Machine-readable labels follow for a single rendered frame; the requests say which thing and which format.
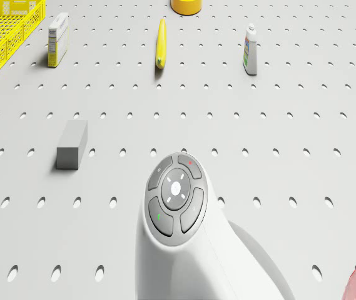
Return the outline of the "banana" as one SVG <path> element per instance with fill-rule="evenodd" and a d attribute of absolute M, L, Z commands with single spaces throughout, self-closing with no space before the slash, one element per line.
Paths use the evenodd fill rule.
<path fill-rule="evenodd" d="M 163 69 L 166 64 L 166 22 L 165 19 L 160 20 L 156 42 L 156 57 L 155 63 L 158 69 Z"/>

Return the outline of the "grey cube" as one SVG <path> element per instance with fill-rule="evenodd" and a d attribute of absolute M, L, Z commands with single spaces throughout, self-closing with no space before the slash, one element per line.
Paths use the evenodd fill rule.
<path fill-rule="evenodd" d="M 58 169 L 79 169 L 87 140 L 87 120 L 69 120 L 58 142 L 56 167 Z"/>

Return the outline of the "small white bottle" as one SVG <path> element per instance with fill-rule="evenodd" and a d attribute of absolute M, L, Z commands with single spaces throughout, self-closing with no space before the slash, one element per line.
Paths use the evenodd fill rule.
<path fill-rule="evenodd" d="M 257 74 L 257 32 L 252 23 L 248 25 L 245 36 L 243 65 L 247 74 Z"/>

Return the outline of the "yellow bowl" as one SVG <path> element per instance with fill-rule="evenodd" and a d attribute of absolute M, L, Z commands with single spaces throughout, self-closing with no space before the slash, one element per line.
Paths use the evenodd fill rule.
<path fill-rule="evenodd" d="M 202 9 L 202 0 L 170 0 L 170 2 L 174 12 L 185 16 L 194 15 Z"/>

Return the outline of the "yellow and white box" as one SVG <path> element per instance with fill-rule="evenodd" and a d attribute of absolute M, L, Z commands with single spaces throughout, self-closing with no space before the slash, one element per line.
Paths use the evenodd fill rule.
<path fill-rule="evenodd" d="M 68 13 L 61 12 L 48 28 L 48 67 L 55 68 L 68 49 Z"/>

